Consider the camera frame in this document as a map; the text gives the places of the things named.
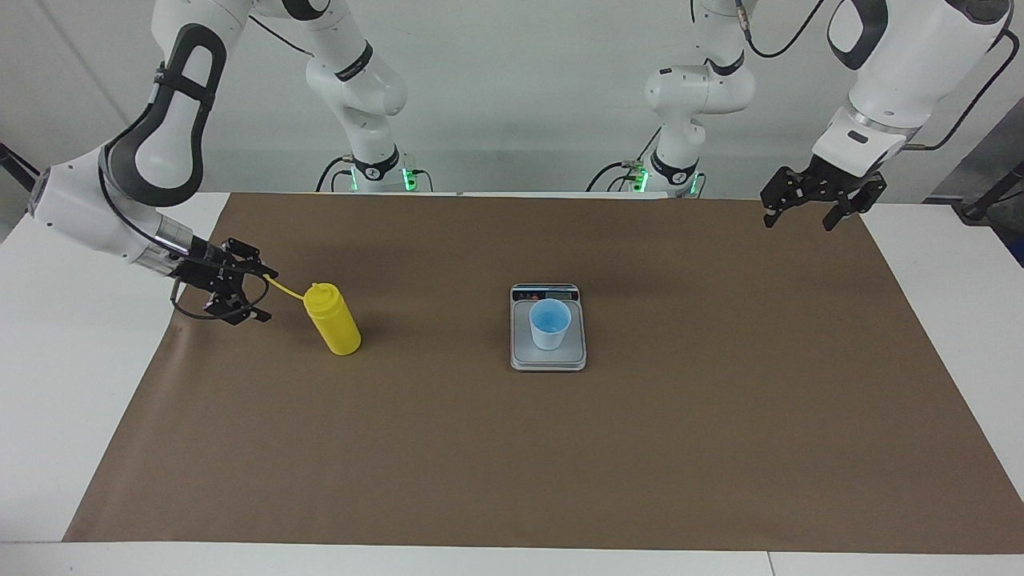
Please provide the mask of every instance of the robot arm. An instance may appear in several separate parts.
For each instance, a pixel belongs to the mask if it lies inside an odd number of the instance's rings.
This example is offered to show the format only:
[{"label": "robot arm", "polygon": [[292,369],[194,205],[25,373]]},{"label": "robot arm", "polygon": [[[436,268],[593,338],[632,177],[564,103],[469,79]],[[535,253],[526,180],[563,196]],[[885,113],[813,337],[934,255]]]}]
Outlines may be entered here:
[{"label": "robot arm", "polygon": [[857,71],[803,172],[780,168],[761,193],[771,228],[812,201],[836,202],[824,219],[868,211],[885,191],[879,168],[906,147],[999,38],[1012,0],[843,0],[828,25],[836,57]]},{"label": "robot arm", "polygon": [[165,59],[145,110],[110,141],[48,168],[29,206],[36,220],[84,246],[210,292],[202,318],[230,324],[269,320],[243,281],[278,273],[256,248],[233,239],[214,246],[157,207],[180,204],[202,184],[207,118],[254,7],[306,23],[323,54],[310,61],[317,72],[310,84],[336,105],[367,188],[387,184],[401,156],[386,117],[404,106],[404,86],[373,56],[343,0],[157,0],[153,34]]},{"label": "robot arm", "polygon": [[[754,9],[757,2],[749,2]],[[735,0],[699,0],[695,10],[699,66],[674,66],[651,75],[647,104],[663,122],[657,147],[645,159],[647,190],[690,187],[700,160],[705,128],[699,114],[731,114],[754,98],[754,75],[743,66],[743,35]]]}]

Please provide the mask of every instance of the white tabletop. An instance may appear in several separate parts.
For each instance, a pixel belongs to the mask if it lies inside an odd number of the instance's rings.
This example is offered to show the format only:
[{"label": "white tabletop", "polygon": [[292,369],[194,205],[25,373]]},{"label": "white tabletop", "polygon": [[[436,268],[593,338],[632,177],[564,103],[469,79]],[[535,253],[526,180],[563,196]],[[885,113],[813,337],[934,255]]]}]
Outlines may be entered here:
[{"label": "white tabletop", "polygon": [[[169,213],[206,237],[226,198],[200,195]],[[945,207],[880,205],[865,221],[1024,494],[1024,271]],[[63,535],[163,336],[169,283],[28,218],[0,245],[0,541],[20,542],[0,544],[4,576],[1024,574],[1024,556],[46,543]]]}]

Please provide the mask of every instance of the yellow squeeze bottle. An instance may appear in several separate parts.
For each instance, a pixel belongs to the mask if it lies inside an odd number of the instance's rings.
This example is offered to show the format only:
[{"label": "yellow squeeze bottle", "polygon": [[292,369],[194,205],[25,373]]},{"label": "yellow squeeze bottle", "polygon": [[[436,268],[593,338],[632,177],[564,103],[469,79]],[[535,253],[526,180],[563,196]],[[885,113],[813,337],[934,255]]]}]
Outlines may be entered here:
[{"label": "yellow squeeze bottle", "polygon": [[348,356],[359,348],[362,336],[337,286],[313,284],[306,290],[302,303],[331,352]]}]

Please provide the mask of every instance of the brown table mat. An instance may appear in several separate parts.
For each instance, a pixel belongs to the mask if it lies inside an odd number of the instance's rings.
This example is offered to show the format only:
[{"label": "brown table mat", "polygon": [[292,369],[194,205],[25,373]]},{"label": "brown table mat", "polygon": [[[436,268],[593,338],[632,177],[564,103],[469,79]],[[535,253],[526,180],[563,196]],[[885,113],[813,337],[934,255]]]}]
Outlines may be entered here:
[{"label": "brown table mat", "polygon": [[[1024,504],[862,222],[737,201],[234,195],[213,238],[299,302],[176,316],[66,535],[1024,552]],[[508,290],[572,282],[589,363],[509,366]],[[198,306],[197,293],[185,303]]]}]

